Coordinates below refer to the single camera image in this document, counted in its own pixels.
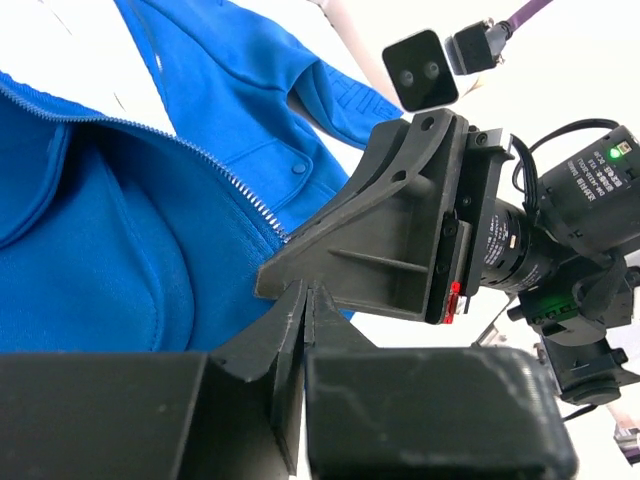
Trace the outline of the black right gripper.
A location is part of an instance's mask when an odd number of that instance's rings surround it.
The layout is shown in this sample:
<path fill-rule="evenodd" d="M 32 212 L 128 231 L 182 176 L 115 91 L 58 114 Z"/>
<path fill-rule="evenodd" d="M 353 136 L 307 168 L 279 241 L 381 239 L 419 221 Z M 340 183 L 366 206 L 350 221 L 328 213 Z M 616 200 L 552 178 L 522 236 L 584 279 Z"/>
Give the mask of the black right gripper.
<path fill-rule="evenodd" d="M 345 310 L 433 325 L 481 287 L 511 298 L 550 274 L 534 216 L 497 198 L 512 137 L 436 110 L 377 125 L 347 184 L 263 264 L 255 293 L 322 283 Z"/>

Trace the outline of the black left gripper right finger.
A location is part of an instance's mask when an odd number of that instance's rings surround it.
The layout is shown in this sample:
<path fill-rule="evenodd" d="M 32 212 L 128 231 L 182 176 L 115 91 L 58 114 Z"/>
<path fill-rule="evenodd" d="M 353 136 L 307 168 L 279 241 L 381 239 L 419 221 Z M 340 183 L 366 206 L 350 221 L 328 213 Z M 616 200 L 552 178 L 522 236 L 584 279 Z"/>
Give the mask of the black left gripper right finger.
<path fill-rule="evenodd" d="M 307 455 L 315 479 L 572 479 L 545 370 L 512 348 L 379 348 L 325 286 L 305 308 Z"/>

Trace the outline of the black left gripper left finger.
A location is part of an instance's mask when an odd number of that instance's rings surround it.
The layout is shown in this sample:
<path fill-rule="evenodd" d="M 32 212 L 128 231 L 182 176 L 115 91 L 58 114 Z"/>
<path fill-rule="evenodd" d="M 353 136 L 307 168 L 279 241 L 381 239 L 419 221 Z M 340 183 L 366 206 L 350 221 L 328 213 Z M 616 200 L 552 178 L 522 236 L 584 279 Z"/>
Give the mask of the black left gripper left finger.
<path fill-rule="evenodd" d="M 5 354 L 5 479 L 286 479 L 305 286 L 213 352 Z"/>

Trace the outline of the blue zip jacket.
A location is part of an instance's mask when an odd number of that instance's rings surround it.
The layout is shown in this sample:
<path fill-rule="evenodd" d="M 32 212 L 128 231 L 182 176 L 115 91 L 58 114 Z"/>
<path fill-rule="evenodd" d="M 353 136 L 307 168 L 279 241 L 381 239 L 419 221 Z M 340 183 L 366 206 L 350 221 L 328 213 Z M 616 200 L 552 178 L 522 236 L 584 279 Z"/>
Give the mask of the blue zip jacket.
<path fill-rule="evenodd" d="M 207 351 L 401 111 L 231 1 L 1 5 L 1 348 Z"/>

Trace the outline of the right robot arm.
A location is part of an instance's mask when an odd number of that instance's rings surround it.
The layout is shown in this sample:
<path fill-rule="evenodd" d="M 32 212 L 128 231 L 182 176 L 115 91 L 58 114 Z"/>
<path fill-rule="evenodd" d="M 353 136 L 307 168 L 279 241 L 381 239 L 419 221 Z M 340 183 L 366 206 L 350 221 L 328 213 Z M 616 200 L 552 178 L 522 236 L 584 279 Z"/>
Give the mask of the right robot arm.
<path fill-rule="evenodd" d="M 461 298 L 508 295 L 512 320 L 540 337 L 560 398 L 604 405 L 638 382 L 609 345 L 630 323 L 639 270 L 639 144 L 613 121 L 567 132 L 604 135 L 545 174 L 533 150 L 448 109 L 376 126 L 346 185 L 257 274 L 275 299 L 320 282 L 342 309 L 453 320 Z"/>

